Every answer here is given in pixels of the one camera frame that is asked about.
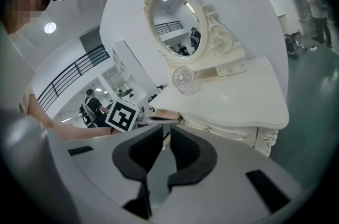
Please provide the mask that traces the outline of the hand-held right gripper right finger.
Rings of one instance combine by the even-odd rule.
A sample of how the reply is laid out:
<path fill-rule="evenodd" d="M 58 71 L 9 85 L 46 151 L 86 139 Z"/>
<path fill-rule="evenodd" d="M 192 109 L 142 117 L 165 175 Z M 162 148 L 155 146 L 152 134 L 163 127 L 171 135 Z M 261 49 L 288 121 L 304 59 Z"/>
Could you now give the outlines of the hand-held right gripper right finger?
<path fill-rule="evenodd" d="M 217 152 L 211 143 L 177 125 L 171 126 L 170 149 L 175 158 L 176 173 L 168 177 L 169 188 L 196 185 L 217 164 Z"/>

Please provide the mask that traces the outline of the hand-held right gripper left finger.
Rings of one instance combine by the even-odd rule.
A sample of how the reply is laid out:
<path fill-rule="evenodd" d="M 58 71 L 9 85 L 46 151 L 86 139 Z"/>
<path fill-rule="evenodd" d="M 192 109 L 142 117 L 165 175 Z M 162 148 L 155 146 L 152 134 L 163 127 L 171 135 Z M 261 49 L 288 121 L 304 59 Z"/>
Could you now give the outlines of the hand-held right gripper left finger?
<path fill-rule="evenodd" d="M 127 179 L 145 181 L 163 147 L 163 126 L 154 125 L 116 146 L 112 160 Z"/>

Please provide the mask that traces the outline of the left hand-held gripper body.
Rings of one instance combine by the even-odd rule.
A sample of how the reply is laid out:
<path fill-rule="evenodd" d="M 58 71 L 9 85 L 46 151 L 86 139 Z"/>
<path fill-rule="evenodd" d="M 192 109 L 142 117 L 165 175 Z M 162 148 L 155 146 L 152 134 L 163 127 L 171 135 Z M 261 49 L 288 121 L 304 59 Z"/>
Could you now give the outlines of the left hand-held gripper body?
<path fill-rule="evenodd" d="M 118 131 L 131 131 L 136 123 L 145 117 L 143 106 L 136 106 L 125 100 L 116 100 L 109 109 L 105 123 Z"/>

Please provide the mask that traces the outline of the large white wooden drawer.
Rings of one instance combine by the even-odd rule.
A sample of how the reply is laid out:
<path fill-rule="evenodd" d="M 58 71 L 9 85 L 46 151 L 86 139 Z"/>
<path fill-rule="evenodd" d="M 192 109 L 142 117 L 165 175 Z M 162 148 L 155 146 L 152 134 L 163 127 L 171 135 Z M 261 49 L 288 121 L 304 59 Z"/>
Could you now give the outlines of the large white wooden drawer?
<path fill-rule="evenodd" d="M 201 124 L 192 121 L 185 121 L 185 125 L 210 134 L 218 135 L 231 140 L 243 142 L 251 147 L 255 146 L 257 138 L 257 127 L 218 127 L 214 125 Z"/>

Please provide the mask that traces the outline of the white dressing table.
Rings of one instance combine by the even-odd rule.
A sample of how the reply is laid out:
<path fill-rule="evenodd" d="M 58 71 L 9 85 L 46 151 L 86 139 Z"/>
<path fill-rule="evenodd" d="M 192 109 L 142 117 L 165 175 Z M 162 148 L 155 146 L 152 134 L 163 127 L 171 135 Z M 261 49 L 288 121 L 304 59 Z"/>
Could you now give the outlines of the white dressing table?
<path fill-rule="evenodd" d="M 170 84 L 151 100 L 151 107 L 180 113 L 184 124 L 192 121 L 218 127 L 257 127 L 253 148 L 270 155 L 279 131 L 289 123 L 289 112 L 265 56 L 247 59 L 245 69 L 233 74 L 216 68 L 192 69 L 200 89 L 191 95 L 183 95 L 173 86 L 172 75 L 177 68 L 169 68 Z"/>

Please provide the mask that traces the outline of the person's left forearm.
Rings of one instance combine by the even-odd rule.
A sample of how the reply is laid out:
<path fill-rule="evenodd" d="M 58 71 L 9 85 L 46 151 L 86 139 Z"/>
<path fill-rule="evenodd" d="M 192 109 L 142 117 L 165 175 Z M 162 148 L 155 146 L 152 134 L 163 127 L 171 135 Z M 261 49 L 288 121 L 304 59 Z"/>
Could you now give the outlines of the person's left forearm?
<path fill-rule="evenodd" d="M 112 128 L 79 128 L 62 122 L 55 122 L 45 113 L 34 94 L 29 95 L 28 115 L 38 120 L 46 129 L 51 130 L 63 141 L 108 136 Z"/>

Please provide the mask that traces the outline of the small white wooden drawer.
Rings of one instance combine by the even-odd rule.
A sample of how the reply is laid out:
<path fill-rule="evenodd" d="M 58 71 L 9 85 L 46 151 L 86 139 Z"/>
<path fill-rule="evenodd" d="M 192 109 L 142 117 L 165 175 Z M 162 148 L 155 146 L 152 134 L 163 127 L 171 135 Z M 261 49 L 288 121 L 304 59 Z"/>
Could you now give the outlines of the small white wooden drawer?
<path fill-rule="evenodd" d="M 181 114 L 178 112 L 160 109 L 157 109 L 149 116 L 149 118 L 152 120 L 177 120 L 177 121 L 180 121 L 181 117 L 182 117 Z"/>

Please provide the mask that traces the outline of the white cubby shelf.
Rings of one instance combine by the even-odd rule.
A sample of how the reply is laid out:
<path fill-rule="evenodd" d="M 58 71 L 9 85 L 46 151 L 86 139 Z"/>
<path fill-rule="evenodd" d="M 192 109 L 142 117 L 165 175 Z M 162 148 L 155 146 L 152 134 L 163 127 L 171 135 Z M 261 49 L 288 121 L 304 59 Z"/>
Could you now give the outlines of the white cubby shelf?
<path fill-rule="evenodd" d="M 124 40 L 112 44 L 112 57 L 115 68 L 125 81 L 137 72 L 138 61 Z"/>

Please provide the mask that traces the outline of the black metal railing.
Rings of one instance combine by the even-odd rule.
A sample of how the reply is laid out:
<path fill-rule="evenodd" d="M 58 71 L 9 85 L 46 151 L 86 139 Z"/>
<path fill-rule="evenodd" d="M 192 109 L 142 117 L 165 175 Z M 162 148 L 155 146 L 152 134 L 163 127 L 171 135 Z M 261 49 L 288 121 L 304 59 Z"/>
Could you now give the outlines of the black metal railing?
<path fill-rule="evenodd" d="M 38 97 L 38 102 L 44 111 L 47 111 L 72 83 L 109 57 L 107 50 L 100 45 L 68 65 Z"/>

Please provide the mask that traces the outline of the white round desk fan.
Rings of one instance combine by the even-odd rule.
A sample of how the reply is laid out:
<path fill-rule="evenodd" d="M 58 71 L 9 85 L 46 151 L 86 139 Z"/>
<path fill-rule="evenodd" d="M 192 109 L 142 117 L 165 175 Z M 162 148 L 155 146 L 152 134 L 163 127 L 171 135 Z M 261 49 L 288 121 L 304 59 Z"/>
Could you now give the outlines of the white round desk fan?
<path fill-rule="evenodd" d="M 196 72 L 187 66 L 178 67 L 173 72 L 172 84 L 183 95 L 194 94 L 200 89 L 195 75 Z"/>

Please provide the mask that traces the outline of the round ceiling lamp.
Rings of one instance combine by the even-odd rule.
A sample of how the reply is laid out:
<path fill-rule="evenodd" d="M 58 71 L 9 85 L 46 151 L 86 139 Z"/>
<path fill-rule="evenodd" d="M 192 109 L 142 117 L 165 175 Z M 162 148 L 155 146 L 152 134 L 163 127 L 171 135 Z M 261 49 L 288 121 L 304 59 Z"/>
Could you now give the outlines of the round ceiling lamp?
<path fill-rule="evenodd" d="M 56 23 L 54 22 L 49 22 L 44 26 L 44 31 L 46 34 L 52 34 L 56 31 Z"/>

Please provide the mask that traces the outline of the person's beige clothing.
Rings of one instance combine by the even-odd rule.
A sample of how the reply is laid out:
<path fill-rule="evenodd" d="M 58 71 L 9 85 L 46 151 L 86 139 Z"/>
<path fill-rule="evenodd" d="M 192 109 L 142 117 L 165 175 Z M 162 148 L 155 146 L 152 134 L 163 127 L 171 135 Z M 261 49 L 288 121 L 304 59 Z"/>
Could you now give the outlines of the person's beige clothing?
<path fill-rule="evenodd" d="M 34 75 L 0 22 L 0 109 L 27 114 Z"/>

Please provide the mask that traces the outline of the black bag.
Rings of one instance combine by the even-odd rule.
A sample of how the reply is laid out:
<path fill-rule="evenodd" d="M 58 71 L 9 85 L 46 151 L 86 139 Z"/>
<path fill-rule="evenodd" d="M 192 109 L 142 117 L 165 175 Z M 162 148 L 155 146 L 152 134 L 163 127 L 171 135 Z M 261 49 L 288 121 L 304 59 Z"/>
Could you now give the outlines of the black bag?
<path fill-rule="evenodd" d="M 284 40 L 286 43 L 287 55 L 289 57 L 297 57 L 299 55 L 299 47 L 296 39 L 292 35 L 285 34 Z"/>

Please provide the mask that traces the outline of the white cabinet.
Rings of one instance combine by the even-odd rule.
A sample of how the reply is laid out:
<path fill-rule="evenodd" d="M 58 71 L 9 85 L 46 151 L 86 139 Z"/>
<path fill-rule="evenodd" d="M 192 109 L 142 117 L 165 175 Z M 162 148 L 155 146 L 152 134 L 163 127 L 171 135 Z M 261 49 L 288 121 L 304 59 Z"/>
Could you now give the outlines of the white cabinet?
<path fill-rule="evenodd" d="M 299 27 L 297 28 L 293 23 L 290 24 L 287 13 L 278 14 L 278 20 L 283 34 L 301 34 L 315 38 L 317 34 L 308 3 L 305 0 L 292 0 L 292 4 L 296 11 Z"/>

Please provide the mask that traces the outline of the oval mirror with ornate frame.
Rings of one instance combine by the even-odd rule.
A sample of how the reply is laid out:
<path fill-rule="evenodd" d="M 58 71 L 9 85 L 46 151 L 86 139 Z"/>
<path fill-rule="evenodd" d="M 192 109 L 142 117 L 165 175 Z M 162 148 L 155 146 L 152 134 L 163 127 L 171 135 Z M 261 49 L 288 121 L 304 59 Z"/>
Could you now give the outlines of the oval mirror with ornate frame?
<path fill-rule="evenodd" d="M 242 44 L 198 0 L 144 0 L 144 14 L 169 68 L 216 68 L 227 74 L 245 69 Z"/>

